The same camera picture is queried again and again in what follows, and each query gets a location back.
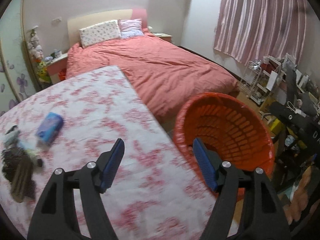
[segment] pink curtain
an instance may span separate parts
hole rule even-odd
[[[299,62],[307,0],[221,0],[214,48],[237,61],[287,53]]]

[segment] silver bolt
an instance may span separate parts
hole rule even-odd
[[[261,169],[260,167],[256,168],[256,173],[262,174],[263,173],[263,169]]]
[[[62,169],[61,168],[57,168],[55,171],[54,171],[54,174],[56,175],[60,175],[62,173]]]
[[[222,166],[225,167],[225,168],[230,168],[231,167],[231,163],[227,162],[227,161],[224,161],[224,162],[222,162]]]
[[[95,162],[89,162],[88,164],[87,164],[87,167],[89,168],[89,169],[92,169],[92,168],[94,168],[96,166],[96,163]]]

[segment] wall outlet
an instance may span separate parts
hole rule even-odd
[[[58,17],[58,18],[55,18],[55,19],[53,19],[51,22],[61,22],[62,21],[62,17]]]

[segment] nightstand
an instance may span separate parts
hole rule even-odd
[[[171,41],[172,36],[169,35],[169,34],[165,34],[165,33],[153,33],[153,35],[161,38],[161,39],[164,40],[164,41],[168,41],[168,42],[172,43],[172,41]]]
[[[47,71],[51,78],[52,84],[59,83],[59,72],[67,68],[68,53],[62,54],[61,57],[55,58],[47,65]]]

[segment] white wire rack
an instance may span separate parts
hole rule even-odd
[[[262,69],[260,66],[249,61],[239,85],[240,90],[245,93],[247,97],[250,97],[255,91],[261,72]]]

